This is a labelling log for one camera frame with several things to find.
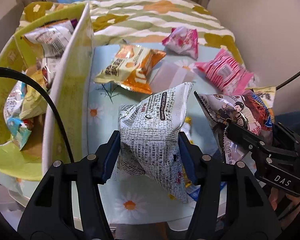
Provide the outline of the cartoon figure snack bag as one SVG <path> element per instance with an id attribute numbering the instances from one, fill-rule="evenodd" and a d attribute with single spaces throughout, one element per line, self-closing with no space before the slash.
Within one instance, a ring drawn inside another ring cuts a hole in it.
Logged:
<path id="1" fill-rule="evenodd" d="M 194 92 L 215 136 L 222 161 L 234 164 L 247 153 L 226 135 L 230 123 L 261 137 L 264 142 L 272 141 L 271 114 L 262 99 L 251 90 L 242 95 L 199 94 Z"/>

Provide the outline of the white text snack bag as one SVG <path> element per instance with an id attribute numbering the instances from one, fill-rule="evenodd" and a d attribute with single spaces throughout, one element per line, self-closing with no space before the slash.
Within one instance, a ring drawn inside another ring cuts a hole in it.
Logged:
<path id="1" fill-rule="evenodd" d="M 178 146 L 191 82 L 152 94 L 137 105 L 119 108 L 120 153 L 117 168 L 147 176 L 186 203 L 187 194 Z"/>

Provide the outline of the pale green snack bag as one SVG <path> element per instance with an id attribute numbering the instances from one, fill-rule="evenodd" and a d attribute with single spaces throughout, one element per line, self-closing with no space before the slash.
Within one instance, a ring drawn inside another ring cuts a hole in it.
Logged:
<path id="1" fill-rule="evenodd" d="M 30 78 L 36 81 L 45 91 L 47 91 L 46 80 L 41 69 L 35 72 L 31 71 L 27 73 L 30 74 Z M 46 100 L 41 96 L 41 94 L 37 90 L 27 85 L 26 94 L 23 99 L 23 104 L 21 108 L 21 113 L 19 115 L 20 119 L 25 120 L 42 115 L 46 112 L 46 108 Z"/>

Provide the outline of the white blue snack bag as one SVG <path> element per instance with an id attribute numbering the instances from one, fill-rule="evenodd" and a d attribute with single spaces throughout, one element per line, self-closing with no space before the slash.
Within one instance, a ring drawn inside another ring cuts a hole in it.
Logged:
<path id="1" fill-rule="evenodd" d="M 22 150 L 27 143 L 33 126 L 31 119 L 21 120 L 20 114 L 26 94 L 26 84 L 17 81 L 4 104 L 4 120 L 13 142 Z"/>

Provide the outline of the white orange snack bag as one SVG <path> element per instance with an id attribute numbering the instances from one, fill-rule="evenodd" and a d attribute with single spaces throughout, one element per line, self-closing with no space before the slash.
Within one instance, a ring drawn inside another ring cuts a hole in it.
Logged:
<path id="1" fill-rule="evenodd" d="M 21 36 L 37 58 L 60 57 L 65 51 L 78 20 L 51 22 Z"/>

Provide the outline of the yellow snack bag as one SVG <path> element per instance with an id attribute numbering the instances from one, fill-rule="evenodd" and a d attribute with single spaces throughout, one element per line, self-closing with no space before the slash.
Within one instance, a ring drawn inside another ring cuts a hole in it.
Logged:
<path id="1" fill-rule="evenodd" d="M 180 131 L 181 131 L 181 132 L 184 132 L 185 135 L 187 136 L 189 142 L 190 142 L 191 144 L 193 144 L 193 140 L 192 140 L 192 138 L 191 138 L 191 124 L 192 124 L 192 119 L 191 119 L 189 116 L 187 116 L 187 117 L 185 118 L 184 124 L 182 125 Z"/>

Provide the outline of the pink striped snack bag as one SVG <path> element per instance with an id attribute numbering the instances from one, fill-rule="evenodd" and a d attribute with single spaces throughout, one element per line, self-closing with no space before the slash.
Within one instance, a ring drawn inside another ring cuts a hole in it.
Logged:
<path id="1" fill-rule="evenodd" d="M 195 67 L 224 95 L 240 95 L 244 92 L 254 74 L 239 64 L 232 53 L 221 49 L 209 62 L 196 62 Z"/>

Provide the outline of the pink white snack bag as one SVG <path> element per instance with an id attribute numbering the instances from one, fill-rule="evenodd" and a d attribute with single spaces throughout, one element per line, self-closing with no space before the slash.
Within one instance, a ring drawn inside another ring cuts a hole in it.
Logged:
<path id="1" fill-rule="evenodd" d="M 178 55 L 198 59 L 198 33 L 186 27 L 172 28 L 170 35 L 162 40 L 162 45 Z"/>

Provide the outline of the striped floral blanket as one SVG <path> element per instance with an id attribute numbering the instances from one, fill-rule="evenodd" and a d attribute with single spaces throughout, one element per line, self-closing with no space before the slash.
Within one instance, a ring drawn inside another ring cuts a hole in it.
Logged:
<path id="1" fill-rule="evenodd" d="M 89 7 L 95 44 L 161 42 L 172 29 L 195 29 L 198 43 L 230 51 L 239 63 L 243 59 L 234 34 L 201 5 L 188 0 L 86 0 L 74 3 L 32 2 L 20 18 L 18 30 L 49 14 L 77 12 Z"/>

